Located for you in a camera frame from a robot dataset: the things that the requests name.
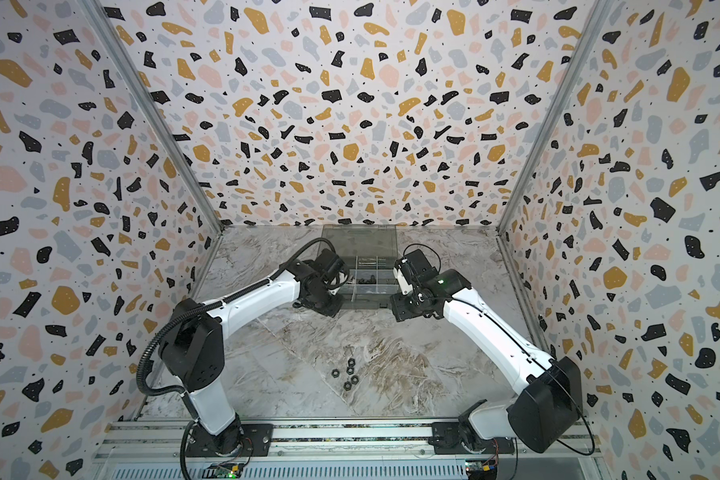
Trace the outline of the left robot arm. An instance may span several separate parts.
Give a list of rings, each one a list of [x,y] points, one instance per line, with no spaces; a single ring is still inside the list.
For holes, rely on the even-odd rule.
[[[224,385],[231,337],[285,306],[333,317],[349,279],[350,268],[328,246],[312,260],[294,254],[263,279],[220,298],[181,302],[140,360],[140,389],[150,396],[179,394],[193,419],[190,438],[218,456],[239,453],[251,444]]]

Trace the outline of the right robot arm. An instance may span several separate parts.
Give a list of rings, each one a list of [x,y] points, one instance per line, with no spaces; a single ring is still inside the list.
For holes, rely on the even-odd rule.
[[[419,249],[398,259],[393,273],[400,287],[390,297],[396,321],[446,320],[487,355],[514,392],[507,400],[478,401],[458,417],[457,441],[463,448],[480,452],[489,441],[504,437],[543,453],[583,418],[575,362],[556,360],[526,340],[461,273],[437,271]]]

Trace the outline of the grey plastic organizer box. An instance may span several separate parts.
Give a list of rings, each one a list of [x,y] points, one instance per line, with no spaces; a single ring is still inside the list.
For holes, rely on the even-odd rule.
[[[389,225],[326,225],[321,236],[329,240],[349,268],[349,280],[338,290],[344,310],[388,309],[399,291],[393,275],[398,258],[397,231]],[[377,283],[358,284],[374,275]]]

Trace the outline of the right circuit board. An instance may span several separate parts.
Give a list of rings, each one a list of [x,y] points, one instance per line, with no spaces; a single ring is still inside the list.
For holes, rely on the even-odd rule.
[[[496,480],[498,463],[495,459],[467,461],[465,471],[468,480]]]

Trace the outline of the circuit board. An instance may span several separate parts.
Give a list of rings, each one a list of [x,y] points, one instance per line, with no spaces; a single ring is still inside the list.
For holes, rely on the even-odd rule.
[[[241,479],[244,473],[244,465],[241,463],[213,464],[202,473],[203,479]]]
[[[467,461],[465,471],[468,480],[496,480],[498,463],[495,459]]]

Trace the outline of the left circuit board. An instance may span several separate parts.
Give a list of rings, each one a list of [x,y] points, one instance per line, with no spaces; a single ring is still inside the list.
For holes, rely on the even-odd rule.
[[[241,479],[244,473],[244,465],[241,463],[213,464],[202,473],[203,479]]]

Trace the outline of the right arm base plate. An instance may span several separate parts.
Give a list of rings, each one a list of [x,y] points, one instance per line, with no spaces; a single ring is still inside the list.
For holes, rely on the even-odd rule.
[[[432,435],[428,439],[428,444],[434,447],[434,451],[438,455],[493,456],[515,453],[514,443],[511,439],[505,437],[483,439],[465,422],[434,422],[431,428]]]

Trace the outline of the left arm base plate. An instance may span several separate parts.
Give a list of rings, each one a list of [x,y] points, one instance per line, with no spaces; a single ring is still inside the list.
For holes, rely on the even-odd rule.
[[[211,435],[202,425],[193,427],[187,441],[189,458],[266,457],[274,425],[265,423],[232,424],[218,435]]]

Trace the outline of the aluminium mounting rail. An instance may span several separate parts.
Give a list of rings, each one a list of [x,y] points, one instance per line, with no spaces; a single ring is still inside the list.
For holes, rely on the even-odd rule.
[[[210,441],[197,434],[185,434],[186,425],[184,419],[117,422],[93,463],[99,469],[113,469],[119,463],[158,463],[178,469],[181,458],[189,468],[207,468],[225,462],[252,467],[265,461],[476,462],[496,457],[501,466],[525,459],[575,460],[584,470],[605,470],[601,452],[583,455],[591,438],[582,424],[569,429],[561,443],[536,453],[509,437],[467,447],[451,418],[254,419],[244,422],[242,444],[229,454],[213,452]]]

